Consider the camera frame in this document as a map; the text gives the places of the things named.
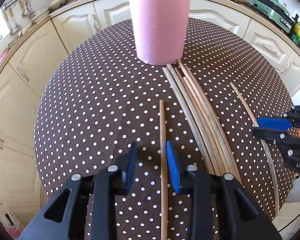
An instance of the curved wooden stick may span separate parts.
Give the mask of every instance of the curved wooden stick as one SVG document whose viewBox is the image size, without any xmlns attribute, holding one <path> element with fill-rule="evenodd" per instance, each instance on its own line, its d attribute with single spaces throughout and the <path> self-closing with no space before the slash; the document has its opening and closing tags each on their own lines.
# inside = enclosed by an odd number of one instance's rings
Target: curved wooden stick
<svg viewBox="0 0 300 240">
<path fill-rule="evenodd" d="M 174 80 L 176 81 L 180 91 L 181 91 L 181 94 L 183 95 L 189 109 L 190 109 L 190 112 L 194 118 L 194 121 L 195 121 L 195 124 L 197 125 L 198 129 L 199 129 L 199 132 L 200 132 L 200 135 L 201 135 L 201 138 L 203 139 L 203 142 L 204 142 L 204 145 L 205 145 L 205 148 L 207 150 L 207 153 L 208 153 L 208 156 L 210 157 L 210 160 L 211 160 L 211 163 L 212 163 L 212 166 L 213 166 L 213 170 L 215 172 L 215 175 L 217 176 L 222 176 L 223 174 L 221 174 L 220 172 L 220 169 L 219 169 L 219 165 L 218 165 L 218 161 L 214 155 L 214 151 L 215 151 L 215 148 L 213 147 L 213 145 L 211 144 L 211 141 L 207 135 L 207 132 L 202 124 L 202 120 L 200 120 L 200 117 L 197 113 L 197 110 L 195 109 L 195 106 L 194 106 L 194 99 L 191 95 L 191 93 L 189 93 L 186 89 L 187 89 L 187 86 L 186 84 L 184 84 L 184 80 L 181 78 L 178 77 L 177 73 L 175 72 L 175 70 L 173 69 L 172 65 L 171 64 L 167 64 L 167 67 L 168 69 L 170 70 Z"/>
<path fill-rule="evenodd" d="M 189 126 L 190 126 L 190 129 L 194 135 L 194 139 L 195 141 L 197 142 L 197 145 L 198 145 L 198 148 L 202 154 L 202 157 L 203 157 L 203 160 L 205 162 L 205 165 L 207 167 L 207 171 L 208 173 L 210 174 L 215 174 L 214 170 L 213 170 L 213 167 L 212 167 L 212 164 L 211 164 L 211 160 L 210 160 L 210 157 L 208 155 L 208 152 L 207 152 L 207 149 L 205 148 L 205 145 L 204 145 L 204 142 L 202 141 L 202 138 L 200 136 L 200 133 L 199 133 L 199 130 L 197 128 L 197 126 L 195 125 L 195 122 L 194 122 L 194 119 L 190 113 L 190 110 L 176 84 L 176 82 L 174 81 L 170 71 L 167 69 L 167 68 L 162 68 L 163 69 L 163 72 L 169 82 L 169 84 L 171 85 L 172 87 L 172 90 L 174 92 L 174 94 L 176 95 L 176 98 L 182 108 L 182 111 L 183 113 L 185 114 L 187 120 L 188 120 L 188 123 L 189 123 Z"/>
<path fill-rule="evenodd" d="M 197 97 L 200 101 L 200 103 L 198 102 L 198 105 L 201 107 L 201 111 L 205 115 L 209 128 L 213 134 L 215 143 L 220 150 L 219 153 L 224 167 L 226 168 L 226 170 L 228 170 L 227 172 L 233 174 L 236 179 L 242 184 L 240 173 L 235 163 L 231 147 L 228 143 L 225 133 L 223 132 L 219 119 L 214 112 L 214 109 L 212 108 L 207 96 L 202 90 L 201 85 L 192 74 L 190 69 L 187 66 L 184 66 L 180 60 L 178 60 L 178 64 L 186 78 L 189 80 L 189 87 L 192 87 L 195 91 L 195 93 L 193 92 L 194 97 Z"/>
<path fill-rule="evenodd" d="M 161 149 L 161 240 L 168 238 L 168 169 L 167 137 L 164 102 L 160 100 L 160 149 Z"/>
<path fill-rule="evenodd" d="M 232 89 L 234 90 L 234 92 L 237 94 L 237 96 L 240 99 L 241 103 L 243 104 L 244 108 L 246 109 L 254 127 L 259 127 L 257 119 L 254 117 L 254 114 L 252 113 L 251 109 L 249 108 L 247 102 L 244 100 L 244 98 L 240 94 L 239 90 L 235 87 L 235 85 L 232 82 L 230 82 L 230 85 L 231 85 Z M 277 175 L 275 174 L 275 168 L 274 168 L 274 164 L 273 164 L 273 160 L 272 160 L 272 156 L 271 156 L 269 147 L 264 140 L 260 140 L 260 141 L 263 146 L 263 149 L 265 150 L 265 154 L 266 154 L 269 168 L 270 168 L 272 183 L 273 183 L 273 187 L 274 187 L 275 216 L 278 216 L 280 204 L 279 204 L 279 188 L 278 188 Z"/>
</svg>

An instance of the metal screw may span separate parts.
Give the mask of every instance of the metal screw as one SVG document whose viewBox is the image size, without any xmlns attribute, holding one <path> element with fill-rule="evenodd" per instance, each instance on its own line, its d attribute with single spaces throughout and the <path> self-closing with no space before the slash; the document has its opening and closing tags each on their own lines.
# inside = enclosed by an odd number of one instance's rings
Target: metal screw
<svg viewBox="0 0 300 240">
<path fill-rule="evenodd" d="M 198 169 L 198 167 L 196 165 L 188 165 L 187 170 L 188 171 L 196 171 Z"/>
<path fill-rule="evenodd" d="M 108 171 L 110 171 L 110 172 L 115 172 L 117 170 L 118 170 L 118 166 L 117 165 L 110 165 L 108 167 Z"/>
<path fill-rule="evenodd" d="M 226 180 L 233 180 L 233 175 L 231 173 L 226 173 L 223 176 L 225 177 Z"/>
<path fill-rule="evenodd" d="M 81 179 L 81 175 L 79 173 L 75 173 L 71 176 L 71 179 L 73 181 L 77 181 L 77 180 Z"/>
<path fill-rule="evenodd" d="M 288 156 L 292 156 L 293 155 L 293 151 L 290 149 L 290 150 L 288 150 Z"/>
</svg>

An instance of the wooden stick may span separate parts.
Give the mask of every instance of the wooden stick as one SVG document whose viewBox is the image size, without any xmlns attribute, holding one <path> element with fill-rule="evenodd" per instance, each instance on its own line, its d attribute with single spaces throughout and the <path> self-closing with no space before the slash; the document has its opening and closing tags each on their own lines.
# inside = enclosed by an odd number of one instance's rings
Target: wooden stick
<svg viewBox="0 0 300 240">
<path fill-rule="evenodd" d="M 167 68 L 162 68 L 163 69 L 163 72 L 168 80 L 168 82 L 170 83 L 171 87 L 172 87 L 172 90 L 174 92 L 174 94 L 176 95 L 176 98 L 182 108 L 182 111 L 183 113 L 185 114 L 187 120 L 188 120 L 188 123 L 189 123 L 189 126 L 190 126 L 190 129 L 194 135 L 194 139 L 195 141 L 197 142 L 197 145 L 198 145 L 198 148 L 202 154 L 202 157 L 203 157 L 203 160 L 205 162 L 205 165 L 207 167 L 207 171 L 208 173 L 210 174 L 215 174 L 214 173 L 214 170 L 213 170 L 213 167 L 212 167 L 212 164 L 211 164 L 211 160 L 210 160 L 210 157 L 207 153 L 207 149 L 205 148 L 204 146 L 204 143 L 202 141 L 202 138 L 200 136 L 200 133 L 199 133 L 199 130 L 197 128 L 197 126 L 195 125 L 195 122 L 194 122 L 194 119 L 190 113 L 190 110 L 176 84 L 176 82 L 174 81 L 170 71 L 167 69 Z"/>
<path fill-rule="evenodd" d="M 160 100 L 160 148 L 161 148 L 161 240 L 168 238 L 168 169 L 167 137 L 164 102 Z"/>
<path fill-rule="evenodd" d="M 184 77 L 183 79 L 186 83 L 186 86 L 188 87 L 189 94 L 195 101 L 195 106 L 197 108 L 197 111 L 198 111 L 198 113 L 200 113 L 199 116 L 200 116 L 201 123 L 202 123 L 203 127 L 205 127 L 205 131 L 206 131 L 208 140 L 211 143 L 213 151 L 211 153 L 209 153 L 209 155 L 213 154 L 215 156 L 221 176 L 225 173 L 230 173 L 228 165 L 222 160 L 223 153 L 221 150 L 221 146 L 220 146 L 220 143 L 219 143 L 216 135 L 212 133 L 213 129 L 212 129 L 211 122 L 207 118 L 206 112 L 202 109 L 202 104 L 199 101 L 199 98 L 196 96 L 189 80 L 186 77 Z"/>
<path fill-rule="evenodd" d="M 246 111 L 247 111 L 254 127 L 259 127 L 259 124 L 258 124 L 256 118 L 254 117 L 254 114 L 252 113 L 251 109 L 249 108 L 247 102 L 244 100 L 244 98 L 240 94 L 239 90 L 235 87 L 235 85 L 232 82 L 230 82 L 230 85 L 231 85 L 232 89 L 234 90 L 234 92 L 237 94 L 237 96 L 240 99 L 242 105 L 246 109 Z M 266 158 L 268 160 L 268 164 L 269 164 L 269 168 L 270 168 L 272 183 L 273 183 L 273 186 L 274 186 L 275 216 L 278 216 L 280 204 L 279 204 L 279 189 L 278 189 L 277 175 L 275 174 L 275 168 L 274 168 L 274 164 L 273 164 L 273 160 L 272 160 L 272 156 L 271 156 L 269 147 L 268 147 L 267 143 L 264 140 L 260 140 L 260 141 L 261 141 L 261 144 L 263 146 L 263 149 L 265 150 Z"/>
<path fill-rule="evenodd" d="M 213 153 L 213 148 L 212 148 L 212 145 L 209 141 L 209 138 L 207 136 L 207 133 L 205 131 L 205 128 L 204 126 L 202 125 L 202 122 L 200 120 L 200 117 L 197 113 L 197 110 L 196 108 L 194 107 L 194 99 L 192 98 L 191 94 L 188 93 L 186 91 L 186 85 L 183 83 L 184 80 L 181 78 L 178 77 L 177 73 L 175 72 L 175 70 L 173 69 L 172 65 L 171 64 L 167 64 L 167 67 L 168 67 L 168 70 L 170 70 L 175 82 L 177 83 L 180 91 L 181 91 L 181 94 L 182 96 L 184 97 L 185 101 L 186 101 L 186 104 L 188 105 L 189 109 L 190 109 L 190 112 L 194 118 L 194 121 L 195 121 L 195 124 L 197 125 L 198 127 L 198 130 L 199 130 L 199 133 L 200 133 L 200 136 L 204 142 L 204 145 L 205 145 L 205 148 L 206 148 L 206 151 L 207 151 L 207 155 L 210 157 L 210 160 L 211 160 L 211 163 L 212 163 L 212 167 L 213 167 L 213 170 L 215 172 L 215 175 L 217 176 L 222 176 L 223 174 L 220 173 L 220 169 L 219 169 L 219 165 L 218 165 L 218 162 L 215 158 L 215 155 L 212 154 Z"/>
<path fill-rule="evenodd" d="M 192 74 L 190 69 L 187 66 L 184 66 L 180 60 L 178 60 L 178 64 L 179 64 L 181 70 L 183 71 L 184 75 L 188 78 L 191 87 L 194 88 L 194 90 L 195 90 L 194 94 L 196 94 L 200 100 L 200 103 L 198 103 L 198 105 L 203 107 L 203 109 L 201 109 L 201 111 L 206 113 L 207 123 L 208 124 L 210 123 L 212 125 L 212 128 L 210 128 L 210 129 L 214 130 L 215 142 L 217 144 L 219 144 L 221 147 L 220 157 L 222 159 L 224 167 L 228 167 L 229 172 L 231 174 L 233 174 L 236 177 L 236 179 L 242 184 L 240 173 L 239 173 L 238 167 L 235 163 L 231 147 L 228 143 L 225 133 L 223 132 L 223 129 L 217 118 L 217 115 L 214 112 L 214 109 L 212 108 L 207 96 L 205 95 L 205 93 L 202 90 L 202 87 L 200 86 L 199 82 L 194 77 L 194 75 Z"/>
</svg>

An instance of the wooden sticks in cup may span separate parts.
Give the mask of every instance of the wooden sticks in cup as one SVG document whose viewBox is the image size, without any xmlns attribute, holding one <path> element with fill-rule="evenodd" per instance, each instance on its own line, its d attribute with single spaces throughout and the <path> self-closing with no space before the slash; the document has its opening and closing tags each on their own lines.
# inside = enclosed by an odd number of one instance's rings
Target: wooden sticks in cup
<svg viewBox="0 0 300 240">
<path fill-rule="evenodd" d="M 191 131 L 210 174 L 233 174 L 241 182 L 234 157 L 221 124 L 198 81 L 178 60 L 184 77 L 170 64 L 163 68 L 188 120 Z"/>
</svg>

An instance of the round table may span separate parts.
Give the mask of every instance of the round table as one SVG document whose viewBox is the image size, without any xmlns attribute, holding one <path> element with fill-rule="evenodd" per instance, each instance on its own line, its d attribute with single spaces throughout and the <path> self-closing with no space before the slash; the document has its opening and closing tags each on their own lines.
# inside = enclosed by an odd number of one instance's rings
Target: round table
<svg viewBox="0 0 300 240">
<path fill-rule="evenodd" d="M 118 239 L 155 240 L 161 231 L 160 99 L 165 101 L 167 139 L 188 157 L 188 164 L 203 167 L 204 163 L 162 66 L 140 61 L 133 38 L 131 20 L 123 21 L 96 33 L 66 57 L 42 96 L 34 145 L 39 176 L 51 197 L 72 174 L 97 173 L 136 141 L 135 182 L 127 197 L 116 197 Z M 279 75 L 237 35 L 193 18 L 188 22 L 182 62 L 210 99 L 243 185 L 273 219 L 274 190 L 267 159 L 229 83 L 242 93 L 256 117 L 281 116 L 292 101 Z M 293 172 L 283 166 L 277 147 L 269 148 L 282 206 Z M 168 238 L 185 239 L 190 201 L 168 186 Z"/>
</svg>

